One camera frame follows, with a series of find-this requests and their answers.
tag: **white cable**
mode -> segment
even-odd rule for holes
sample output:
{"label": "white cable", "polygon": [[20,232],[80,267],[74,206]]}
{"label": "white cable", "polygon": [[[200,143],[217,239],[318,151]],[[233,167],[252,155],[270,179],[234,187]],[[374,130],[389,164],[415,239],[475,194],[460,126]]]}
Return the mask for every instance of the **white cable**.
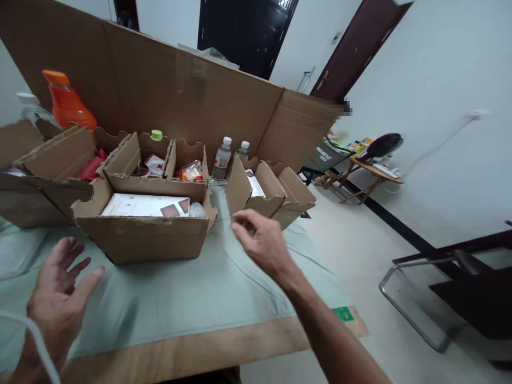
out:
{"label": "white cable", "polygon": [[[457,128],[457,129],[456,129],[456,130],[455,130],[455,131],[454,131],[450,136],[448,136],[448,137],[447,137],[447,138],[446,138],[446,139],[445,139],[441,144],[439,144],[437,147],[432,148],[431,150],[426,151],[423,155],[421,155],[420,157],[418,157],[418,158],[416,159],[416,161],[415,161],[414,163],[412,163],[412,165],[411,165],[411,167],[409,168],[409,170],[408,170],[406,173],[404,173],[404,174],[402,175],[402,177],[405,177],[405,175],[406,175],[406,174],[410,174],[410,173],[411,173],[411,171],[413,170],[413,168],[414,168],[415,166],[417,166],[417,165],[418,165],[418,163],[419,163],[420,161],[422,161],[422,160],[426,159],[426,158],[427,158],[427,157],[429,157],[430,155],[433,155],[433,154],[434,154],[435,152],[437,152],[437,151],[438,151],[438,150],[439,150],[443,145],[445,145],[445,144],[446,144],[446,143],[448,143],[451,139],[453,139],[453,138],[455,137],[455,135],[456,135],[457,133],[459,133],[459,132],[460,132],[460,130],[461,130],[462,128],[464,128],[466,125],[468,125],[468,124],[469,124],[469,123],[471,123],[472,121],[477,120],[478,118],[479,118],[479,116],[473,116],[473,117],[471,117],[468,121],[466,121],[464,124],[462,124],[460,127],[458,127],[458,128]],[[399,186],[398,186],[398,188],[397,188],[397,190],[396,190],[396,191],[394,191],[394,192],[393,192],[393,191],[390,191],[387,187],[385,187],[384,189],[386,190],[386,192],[389,192],[389,193],[391,193],[391,194],[396,194],[396,193],[398,193],[398,191],[400,191],[401,186],[402,186],[402,185],[399,185]]]}
{"label": "white cable", "polygon": [[40,333],[39,328],[37,327],[36,323],[34,323],[34,321],[28,317],[10,314],[10,313],[8,313],[6,311],[2,311],[2,310],[0,310],[0,317],[5,317],[10,320],[14,320],[16,322],[22,323],[23,325],[25,325],[28,328],[28,330],[32,334],[32,337],[34,338],[34,341],[36,343],[37,352],[39,353],[41,361],[43,362],[44,369],[46,370],[46,372],[50,378],[50,381],[52,382],[52,384],[60,384],[59,373],[57,372],[57,369],[55,369],[55,365],[53,365],[50,355],[48,354],[48,350],[46,349],[46,346],[44,345],[43,337],[41,336],[41,333]]}

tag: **dark wooden door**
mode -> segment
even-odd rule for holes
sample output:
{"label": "dark wooden door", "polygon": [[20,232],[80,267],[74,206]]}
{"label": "dark wooden door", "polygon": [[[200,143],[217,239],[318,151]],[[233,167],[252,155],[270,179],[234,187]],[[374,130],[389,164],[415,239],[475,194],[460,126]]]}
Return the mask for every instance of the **dark wooden door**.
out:
{"label": "dark wooden door", "polygon": [[201,0],[197,48],[269,79],[298,0]]}
{"label": "dark wooden door", "polygon": [[393,0],[363,0],[310,94],[343,98],[409,7]]}

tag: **light green tablecloth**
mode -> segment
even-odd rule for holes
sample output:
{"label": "light green tablecloth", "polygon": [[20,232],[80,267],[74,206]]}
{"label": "light green tablecloth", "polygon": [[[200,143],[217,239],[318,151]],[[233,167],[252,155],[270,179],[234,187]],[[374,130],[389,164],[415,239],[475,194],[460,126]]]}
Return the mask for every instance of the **light green tablecloth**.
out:
{"label": "light green tablecloth", "polygon": [[[84,272],[105,265],[106,275],[91,298],[70,357],[294,315],[284,293],[232,234],[223,187],[212,188],[212,205],[219,211],[217,222],[201,255],[192,260],[114,266],[78,228],[36,229],[33,236],[44,240],[33,265],[24,275],[0,281],[0,308],[24,314],[39,266],[50,249],[60,237],[76,236],[86,244],[83,256],[92,258]],[[331,308],[350,305],[300,221],[284,232],[293,259]],[[16,231],[6,225],[0,229]],[[26,233],[18,231],[20,236]],[[14,368],[23,333],[21,325],[0,318],[0,372]]]}

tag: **green bottle cap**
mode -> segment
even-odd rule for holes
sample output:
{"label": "green bottle cap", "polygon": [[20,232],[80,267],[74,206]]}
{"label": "green bottle cap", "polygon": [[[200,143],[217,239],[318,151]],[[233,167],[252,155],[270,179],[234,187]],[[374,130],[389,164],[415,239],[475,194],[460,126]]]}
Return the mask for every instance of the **green bottle cap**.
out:
{"label": "green bottle cap", "polygon": [[151,138],[155,141],[160,141],[162,139],[162,131],[159,130],[152,130],[151,131]]}

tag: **orange bottle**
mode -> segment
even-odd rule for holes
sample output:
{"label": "orange bottle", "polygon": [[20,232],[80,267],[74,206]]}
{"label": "orange bottle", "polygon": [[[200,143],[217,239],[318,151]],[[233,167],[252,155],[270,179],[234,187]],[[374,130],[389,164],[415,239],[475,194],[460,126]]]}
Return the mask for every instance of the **orange bottle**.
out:
{"label": "orange bottle", "polygon": [[75,90],[71,88],[68,77],[62,72],[44,70],[43,76],[50,84],[52,94],[53,116],[57,123],[67,129],[77,123],[87,127],[91,133],[97,126],[96,119],[82,103]]}

